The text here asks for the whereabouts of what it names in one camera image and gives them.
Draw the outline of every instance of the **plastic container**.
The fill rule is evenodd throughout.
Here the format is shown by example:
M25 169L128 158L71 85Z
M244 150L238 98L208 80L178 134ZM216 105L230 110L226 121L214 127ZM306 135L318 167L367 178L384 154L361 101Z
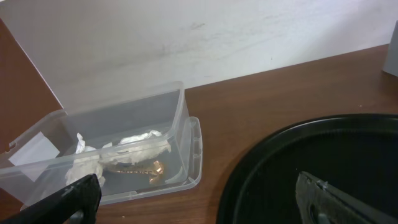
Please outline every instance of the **plastic container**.
M146 95L48 114L0 155L0 187L30 206L65 187L67 172L83 163L102 165L101 204L196 186L201 178L201 131L199 120L188 115L182 83L161 86ZM150 130L162 135L120 144L123 138ZM97 150L75 154L77 133L86 146ZM113 146L102 148L110 142ZM117 155L134 160L142 152L155 157L137 163L114 159ZM154 176L146 167L155 162L162 164L163 172L151 182Z

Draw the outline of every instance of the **black circular object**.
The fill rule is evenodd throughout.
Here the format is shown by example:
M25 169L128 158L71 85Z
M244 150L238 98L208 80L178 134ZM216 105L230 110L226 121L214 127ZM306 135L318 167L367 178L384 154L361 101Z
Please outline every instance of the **black circular object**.
M397 218L398 116L330 116L266 137L229 177L217 223L301 223L295 200L301 171Z

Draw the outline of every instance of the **gold metallic object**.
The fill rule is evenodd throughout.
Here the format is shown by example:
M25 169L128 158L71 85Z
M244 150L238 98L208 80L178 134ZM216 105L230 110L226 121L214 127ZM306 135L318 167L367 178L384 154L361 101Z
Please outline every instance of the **gold metallic object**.
M111 172L118 172L122 174L144 174L149 176L149 183L155 184L162 178L164 173L164 165L159 161L155 161L148 165L121 165L121 164L106 164L100 162L104 169Z

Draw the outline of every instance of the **crumpled white paper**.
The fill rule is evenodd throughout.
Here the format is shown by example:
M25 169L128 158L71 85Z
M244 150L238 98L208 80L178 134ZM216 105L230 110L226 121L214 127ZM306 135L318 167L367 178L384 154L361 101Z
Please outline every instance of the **crumpled white paper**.
M162 133L152 130L149 131L149 133L123 138L122 140L120 140L119 145L140 141L143 139L149 139L151 137L161 135ZM76 147L76 154L96 150L94 147L86 146L86 142L83 140L81 134L78 133L77 138L79 142ZM111 146L112 143L109 142L105 144L103 148ZM103 167L101 164L116 165L119 162L135 164L137 162L141 162L147 159L153 159L165 150L171 152L171 146L167 142L167 140L154 144L130 147L128 149L120 150L117 152L109 152L107 154L101 155L101 158L100 156L90 156L82 159L75 159L75 161L73 161L73 167L69 169L67 174L65 175L67 185L77 181L85 175L96 174L98 182L102 187L105 183L105 178L102 176Z
M76 154L96 150L94 147L86 146L86 142L83 140L81 134L77 133L77 138L79 139L79 142L76 147ZM75 159L73 161L73 167L69 169L65 175L67 185L83 178L85 175L96 174L99 185L102 187L105 183L105 178L102 176L103 168L101 164L98 163L99 159L100 156L89 156L86 158Z

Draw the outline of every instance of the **brown wooden surface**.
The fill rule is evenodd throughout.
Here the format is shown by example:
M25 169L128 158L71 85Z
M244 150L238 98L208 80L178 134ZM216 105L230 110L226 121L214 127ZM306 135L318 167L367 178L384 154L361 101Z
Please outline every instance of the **brown wooden surface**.
M60 109L42 77L0 19L0 153L46 114ZM0 220L21 203L0 189Z
M268 134L319 116L398 113L398 78L381 72L386 53L385 45L186 90L190 115L201 122L201 182L101 206L97 223L214 223L229 174Z

